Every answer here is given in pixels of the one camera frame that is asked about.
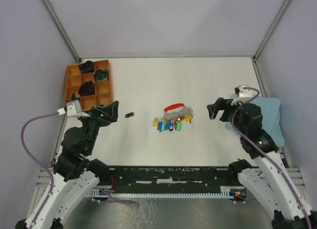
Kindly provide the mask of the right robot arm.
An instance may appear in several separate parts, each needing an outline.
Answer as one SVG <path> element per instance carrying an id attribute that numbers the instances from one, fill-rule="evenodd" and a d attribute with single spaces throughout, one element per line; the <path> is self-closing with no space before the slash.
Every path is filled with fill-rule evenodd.
<path id="1" fill-rule="evenodd" d="M 305 200 L 289 176 L 278 147 L 263 129 L 262 110 L 253 103 L 233 103 L 233 99 L 218 98 L 207 105 L 209 118 L 215 119 L 219 111 L 222 122 L 230 122 L 240 135 L 242 148 L 264 174 L 260 179 L 255 169 L 246 161 L 238 160 L 228 168 L 231 184 L 242 184 L 262 205 L 274 229 L 315 229 L 317 213 Z"/>

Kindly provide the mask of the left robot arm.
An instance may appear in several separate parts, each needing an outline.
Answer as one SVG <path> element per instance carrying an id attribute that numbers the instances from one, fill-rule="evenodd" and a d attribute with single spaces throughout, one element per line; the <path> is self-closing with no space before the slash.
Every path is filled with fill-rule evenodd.
<path id="1" fill-rule="evenodd" d="M 98 159 L 89 160 L 99 129 L 118 119 L 119 101 L 94 106 L 82 111 L 78 100 L 66 103 L 56 111 L 81 121 L 81 127 L 66 130 L 61 142 L 62 152 L 53 170 L 47 170 L 50 183 L 35 210 L 16 224 L 17 229 L 61 229 L 67 219 L 98 184 L 109 180 L 109 167 Z"/>

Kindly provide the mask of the bunch of coloured key tags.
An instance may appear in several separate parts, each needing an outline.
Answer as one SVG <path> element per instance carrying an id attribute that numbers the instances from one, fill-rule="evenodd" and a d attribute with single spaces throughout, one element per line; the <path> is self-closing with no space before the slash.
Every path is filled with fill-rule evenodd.
<path id="1" fill-rule="evenodd" d="M 182 126 L 184 122 L 192 123 L 194 115 L 193 114 L 177 114 L 172 117 L 155 117 L 150 124 L 154 127 L 158 132 L 164 131 L 176 131 L 179 132 L 182 130 Z"/>

